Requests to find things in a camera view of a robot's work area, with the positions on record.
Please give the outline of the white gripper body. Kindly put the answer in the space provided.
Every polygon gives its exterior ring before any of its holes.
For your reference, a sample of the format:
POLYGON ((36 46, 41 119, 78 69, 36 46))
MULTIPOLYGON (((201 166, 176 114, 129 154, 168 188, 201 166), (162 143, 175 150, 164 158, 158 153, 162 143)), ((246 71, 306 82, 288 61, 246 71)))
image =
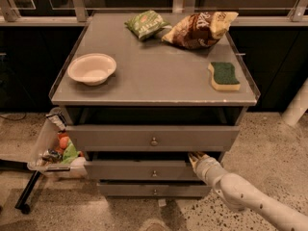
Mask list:
POLYGON ((214 187, 227 171, 213 157, 203 158, 195 163, 193 170, 197 177, 210 187, 214 187))

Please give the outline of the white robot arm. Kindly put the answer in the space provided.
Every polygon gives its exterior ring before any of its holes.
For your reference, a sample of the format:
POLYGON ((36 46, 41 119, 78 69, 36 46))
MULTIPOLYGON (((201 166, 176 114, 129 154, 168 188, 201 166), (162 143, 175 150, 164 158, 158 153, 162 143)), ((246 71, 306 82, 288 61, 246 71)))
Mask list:
POLYGON ((209 185, 233 211, 254 211, 278 231, 308 231, 308 216, 258 190, 254 184, 287 181, 289 190, 308 193, 307 137, 296 128, 308 109, 307 86, 302 85, 276 121, 262 119, 247 124, 237 139, 238 150, 229 157, 243 176, 226 170, 214 158, 194 152, 189 155, 196 176, 209 185))

